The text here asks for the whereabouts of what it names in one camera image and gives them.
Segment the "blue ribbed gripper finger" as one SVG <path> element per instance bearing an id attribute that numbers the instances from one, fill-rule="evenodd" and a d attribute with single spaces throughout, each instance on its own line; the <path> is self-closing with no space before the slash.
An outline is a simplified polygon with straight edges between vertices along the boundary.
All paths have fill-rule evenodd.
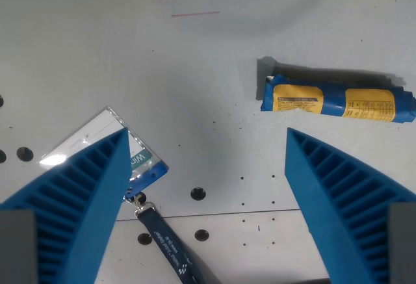
<path id="1" fill-rule="evenodd" d="M 287 130 L 285 176 L 332 283 L 389 283 L 387 213 L 415 194 L 310 135 Z"/>
<path id="2" fill-rule="evenodd" d="M 35 219 L 39 283 L 93 283 L 129 187 L 126 128 L 44 172 L 1 204 Z"/>

